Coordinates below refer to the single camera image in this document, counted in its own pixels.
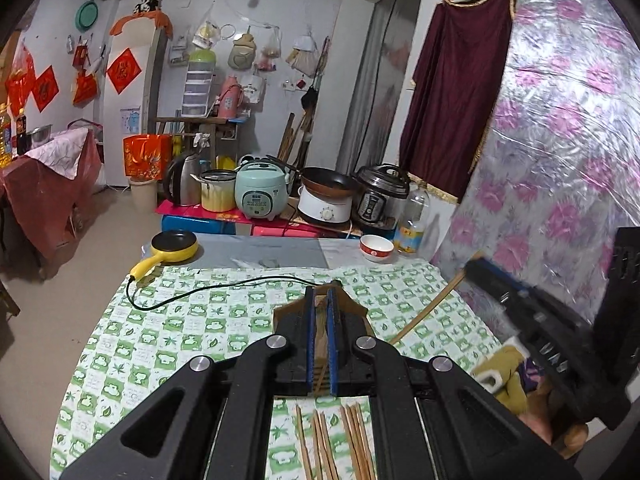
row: pink thermos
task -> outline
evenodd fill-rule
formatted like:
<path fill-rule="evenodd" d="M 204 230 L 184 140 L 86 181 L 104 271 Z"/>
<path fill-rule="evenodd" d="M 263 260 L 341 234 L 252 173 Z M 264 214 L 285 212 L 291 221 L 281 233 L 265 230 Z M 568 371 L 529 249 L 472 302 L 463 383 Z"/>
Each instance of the pink thermos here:
<path fill-rule="evenodd" d="M 242 95 L 242 87 L 235 76 L 230 75 L 225 79 L 220 91 L 220 106 L 218 117 L 222 119 L 235 119 L 238 116 L 238 104 Z"/>

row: silver screw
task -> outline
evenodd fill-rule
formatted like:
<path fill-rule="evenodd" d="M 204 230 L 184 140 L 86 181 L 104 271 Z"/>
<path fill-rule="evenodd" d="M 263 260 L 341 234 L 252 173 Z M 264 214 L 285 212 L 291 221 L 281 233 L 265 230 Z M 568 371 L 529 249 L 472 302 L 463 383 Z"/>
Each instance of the silver screw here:
<path fill-rule="evenodd" d="M 448 357 L 436 357 L 432 363 L 433 367 L 439 372 L 448 372 L 453 368 L 453 362 Z"/>
<path fill-rule="evenodd" d="M 287 338 L 283 335 L 274 334 L 267 339 L 267 346 L 269 348 L 282 348 L 287 344 Z"/>
<path fill-rule="evenodd" d="M 375 338 L 368 335 L 363 335 L 356 339 L 356 346 L 363 350 L 371 350 L 375 345 Z"/>
<path fill-rule="evenodd" d="M 189 361 L 189 368 L 194 372 L 201 372 L 209 368 L 211 361 L 208 358 L 204 357 L 204 355 L 200 355 L 198 357 L 194 357 L 191 361 Z"/>

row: yellow frying pan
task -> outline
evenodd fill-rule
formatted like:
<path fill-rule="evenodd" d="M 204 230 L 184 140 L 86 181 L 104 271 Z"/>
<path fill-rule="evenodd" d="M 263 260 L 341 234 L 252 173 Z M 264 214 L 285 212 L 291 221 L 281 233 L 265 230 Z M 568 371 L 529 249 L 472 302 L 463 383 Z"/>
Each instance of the yellow frying pan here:
<path fill-rule="evenodd" d="M 142 260 L 130 275 L 139 280 L 157 264 L 183 262 L 192 258 L 198 250 L 198 239 L 191 231 L 162 231 L 151 240 L 153 256 Z"/>

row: floor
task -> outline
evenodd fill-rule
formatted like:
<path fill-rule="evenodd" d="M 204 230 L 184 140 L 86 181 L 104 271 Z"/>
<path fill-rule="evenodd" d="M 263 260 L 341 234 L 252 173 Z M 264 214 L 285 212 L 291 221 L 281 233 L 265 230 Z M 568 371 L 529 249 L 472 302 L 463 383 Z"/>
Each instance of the floor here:
<path fill-rule="evenodd" d="M 22 312 L 7 323 L 0 319 L 0 416 L 44 479 L 80 352 L 141 246 L 160 228 L 160 217 L 137 212 L 128 191 L 95 195 L 89 216 L 94 220 L 77 244 L 58 251 L 44 282 L 24 246 L 10 248 L 11 265 L 1 275 Z"/>

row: maroon curtain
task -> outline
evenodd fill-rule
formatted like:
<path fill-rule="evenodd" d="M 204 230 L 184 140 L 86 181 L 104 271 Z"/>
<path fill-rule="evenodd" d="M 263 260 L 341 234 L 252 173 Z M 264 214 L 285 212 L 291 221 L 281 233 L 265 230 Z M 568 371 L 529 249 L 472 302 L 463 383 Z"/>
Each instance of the maroon curtain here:
<path fill-rule="evenodd" d="M 400 166 L 462 199 L 498 96 L 511 0 L 438 4 L 414 73 Z"/>

